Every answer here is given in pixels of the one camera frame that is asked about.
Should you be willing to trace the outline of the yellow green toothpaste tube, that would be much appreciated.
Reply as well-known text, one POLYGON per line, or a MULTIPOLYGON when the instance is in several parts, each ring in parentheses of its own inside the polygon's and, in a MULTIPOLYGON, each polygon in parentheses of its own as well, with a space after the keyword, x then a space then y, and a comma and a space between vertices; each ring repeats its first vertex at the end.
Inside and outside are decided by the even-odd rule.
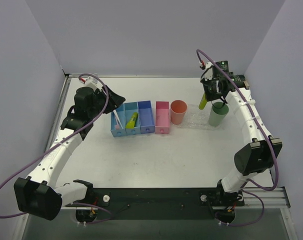
POLYGON ((138 112, 134 112, 134 113, 131 115, 131 117, 130 117, 128 123, 127 123, 126 126, 125 126, 125 128, 126 128, 126 129, 134 129, 134 128, 135 128, 135 125, 136 125, 137 118, 138 118, 138 112))
POLYGON ((202 97, 201 97, 201 100, 200 100, 200 103, 198 105, 198 109, 199 110, 203 110, 205 108, 205 106, 207 105, 207 96, 206 96, 206 93, 204 92, 202 97))

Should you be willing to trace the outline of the green plastic cup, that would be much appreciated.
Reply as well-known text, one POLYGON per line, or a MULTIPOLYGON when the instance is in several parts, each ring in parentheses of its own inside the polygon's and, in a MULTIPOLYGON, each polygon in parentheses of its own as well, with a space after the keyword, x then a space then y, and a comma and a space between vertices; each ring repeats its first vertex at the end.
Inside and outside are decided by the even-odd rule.
POLYGON ((214 102, 212 104, 208 124, 212 127, 217 127, 229 112, 229 107, 224 102, 214 102))

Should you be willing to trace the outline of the orange plastic cup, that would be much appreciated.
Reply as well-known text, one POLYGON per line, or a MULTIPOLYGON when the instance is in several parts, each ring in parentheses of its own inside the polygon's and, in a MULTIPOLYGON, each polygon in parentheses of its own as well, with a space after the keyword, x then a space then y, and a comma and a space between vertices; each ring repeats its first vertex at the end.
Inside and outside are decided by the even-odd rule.
POLYGON ((170 105, 170 120, 173 125, 182 123, 188 106, 182 100, 174 100, 170 105))

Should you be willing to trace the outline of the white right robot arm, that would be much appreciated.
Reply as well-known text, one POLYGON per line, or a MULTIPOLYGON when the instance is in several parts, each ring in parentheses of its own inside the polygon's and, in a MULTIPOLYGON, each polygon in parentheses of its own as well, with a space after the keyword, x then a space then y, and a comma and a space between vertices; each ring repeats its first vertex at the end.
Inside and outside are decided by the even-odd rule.
POLYGON ((230 72, 227 61, 215 64, 201 61, 200 68, 204 71, 200 77, 204 94, 199 108, 203 109, 206 103, 213 101, 218 104, 212 107, 215 112, 228 107, 243 135, 244 147, 234 155, 234 167, 221 180, 226 193, 237 192, 254 176, 274 166, 283 143, 265 127, 244 75, 230 72))

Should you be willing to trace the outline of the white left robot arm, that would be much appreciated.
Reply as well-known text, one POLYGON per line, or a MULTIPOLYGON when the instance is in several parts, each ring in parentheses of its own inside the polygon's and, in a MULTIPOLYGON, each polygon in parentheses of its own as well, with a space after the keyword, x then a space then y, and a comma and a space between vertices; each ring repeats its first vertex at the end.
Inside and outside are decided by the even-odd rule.
POLYGON ((125 102, 108 86, 94 89, 84 86, 76 90, 74 105, 62 121, 52 151, 42 158, 26 178, 14 183, 14 193, 21 212, 46 220, 53 220, 61 207, 74 202, 88 206, 95 202, 93 184, 74 180, 57 187, 57 180, 74 150, 85 140, 94 126, 93 120, 109 114, 125 102))

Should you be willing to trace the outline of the white pink toothbrush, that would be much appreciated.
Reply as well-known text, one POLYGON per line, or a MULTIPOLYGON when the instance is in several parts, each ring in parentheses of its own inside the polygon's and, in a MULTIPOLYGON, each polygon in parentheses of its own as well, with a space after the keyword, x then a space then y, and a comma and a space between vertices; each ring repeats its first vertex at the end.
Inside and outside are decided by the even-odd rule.
POLYGON ((117 130, 122 129, 123 126, 121 124, 121 121, 120 121, 120 118, 119 118, 119 115, 118 115, 117 111, 114 110, 113 113, 114 113, 114 118, 115 118, 115 129, 117 129, 117 130))

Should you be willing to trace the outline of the clear textured oval tray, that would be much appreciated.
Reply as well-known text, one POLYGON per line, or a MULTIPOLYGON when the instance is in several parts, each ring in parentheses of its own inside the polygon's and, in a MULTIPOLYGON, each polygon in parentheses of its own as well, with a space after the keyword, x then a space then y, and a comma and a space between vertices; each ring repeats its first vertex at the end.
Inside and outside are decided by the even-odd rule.
POLYGON ((182 122, 177 125, 172 125, 184 129, 197 129, 208 131, 217 130, 221 127, 220 125, 211 126, 209 124, 210 112, 210 105, 206 105, 205 108, 201 110, 199 109, 198 105, 188 104, 182 122))

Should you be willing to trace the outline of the purple drawer box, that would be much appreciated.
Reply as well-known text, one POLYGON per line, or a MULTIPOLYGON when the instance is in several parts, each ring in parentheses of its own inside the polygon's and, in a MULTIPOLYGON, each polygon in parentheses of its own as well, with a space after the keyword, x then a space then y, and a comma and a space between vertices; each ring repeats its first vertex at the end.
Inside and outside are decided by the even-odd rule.
POLYGON ((150 100, 138 101, 138 115, 141 134, 151 134, 155 132, 155 121, 150 100))

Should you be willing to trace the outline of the pink drawer box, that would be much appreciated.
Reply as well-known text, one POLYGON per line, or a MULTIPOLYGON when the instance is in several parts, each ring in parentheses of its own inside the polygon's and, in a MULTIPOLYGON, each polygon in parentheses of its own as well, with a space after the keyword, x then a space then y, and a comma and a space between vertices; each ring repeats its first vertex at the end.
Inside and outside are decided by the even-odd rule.
POLYGON ((170 132, 170 104, 168 101, 155 103, 155 133, 169 134, 170 132))

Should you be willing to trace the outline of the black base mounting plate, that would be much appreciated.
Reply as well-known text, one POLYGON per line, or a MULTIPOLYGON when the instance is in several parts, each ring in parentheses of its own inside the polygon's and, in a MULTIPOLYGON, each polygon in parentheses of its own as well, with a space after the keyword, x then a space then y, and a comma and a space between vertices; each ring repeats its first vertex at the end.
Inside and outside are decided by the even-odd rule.
POLYGON ((91 209, 79 206, 77 221, 112 220, 212 220, 214 208, 233 216, 234 207, 245 205, 238 191, 224 193, 218 187, 202 188, 94 188, 84 203, 99 206, 91 209))

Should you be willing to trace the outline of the aluminium frame rail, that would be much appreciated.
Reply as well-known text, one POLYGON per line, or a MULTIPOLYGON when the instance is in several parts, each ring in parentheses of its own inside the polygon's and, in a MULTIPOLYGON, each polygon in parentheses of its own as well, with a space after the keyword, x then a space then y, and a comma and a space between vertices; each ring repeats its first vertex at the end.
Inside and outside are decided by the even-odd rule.
POLYGON ((266 208, 290 208, 286 190, 277 188, 264 191, 259 188, 246 188, 243 191, 226 193, 222 187, 192 188, 96 188, 90 183, 72 182, 53 189, 47 185, 24 187, 17 193, 17 202, 22 212, 33 215, 56 214, 62 207, 74 203, 89 204, 101 208, 114 207, 118 203, 132 204, 177 204, 180 208, 190 204, 214 208, 258 207, 264 203, 266 208))

